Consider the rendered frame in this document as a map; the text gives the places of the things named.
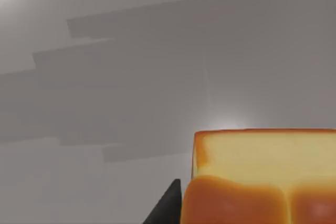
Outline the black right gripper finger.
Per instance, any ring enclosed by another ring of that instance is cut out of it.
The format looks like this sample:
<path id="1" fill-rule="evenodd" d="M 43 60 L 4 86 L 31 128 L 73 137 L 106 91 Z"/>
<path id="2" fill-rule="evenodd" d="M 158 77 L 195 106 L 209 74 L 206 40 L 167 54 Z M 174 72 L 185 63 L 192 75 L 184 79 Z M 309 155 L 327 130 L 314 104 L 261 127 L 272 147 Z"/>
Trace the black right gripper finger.
<path id="1" fill-rule="evenodd" d="M 181 180 L 174 179 L 142 224 L 180 224 Z"/>

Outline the golden brown bread loaf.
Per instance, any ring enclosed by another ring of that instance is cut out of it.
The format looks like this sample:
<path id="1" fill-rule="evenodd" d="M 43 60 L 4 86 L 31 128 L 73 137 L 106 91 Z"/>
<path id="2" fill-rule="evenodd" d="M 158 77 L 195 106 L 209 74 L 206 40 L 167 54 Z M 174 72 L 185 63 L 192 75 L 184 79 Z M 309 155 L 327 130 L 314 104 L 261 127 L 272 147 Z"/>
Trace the golden brown bread loaf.
<path id="1" fill-rule="evenodd" d="M 181 224 L 336 224 L 336 129 L 194 135 Z"/>

